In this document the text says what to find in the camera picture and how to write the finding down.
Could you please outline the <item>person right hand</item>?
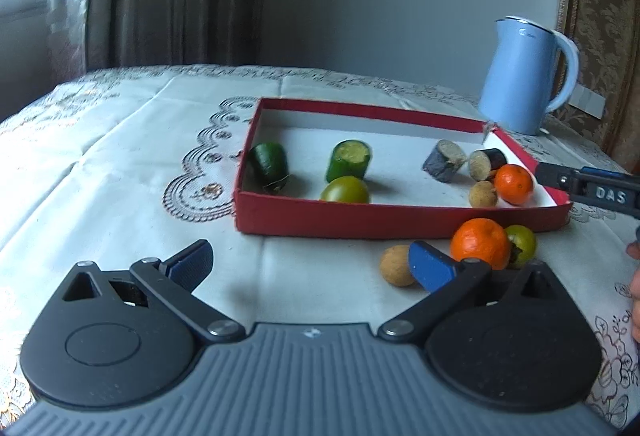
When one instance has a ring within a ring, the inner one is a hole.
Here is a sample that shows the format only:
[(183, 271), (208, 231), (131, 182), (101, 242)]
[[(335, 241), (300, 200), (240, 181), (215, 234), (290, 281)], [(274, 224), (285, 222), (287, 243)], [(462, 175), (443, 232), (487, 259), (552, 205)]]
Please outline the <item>person right hand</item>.
[(629, 283), (629, 293), (632, 300), (631, 307), (631, 334), (638, 344), (640, 342), (640, 268), (639, 268), (639, 241), (627, 245), (627, 254), (638, 261), (638, 267)]

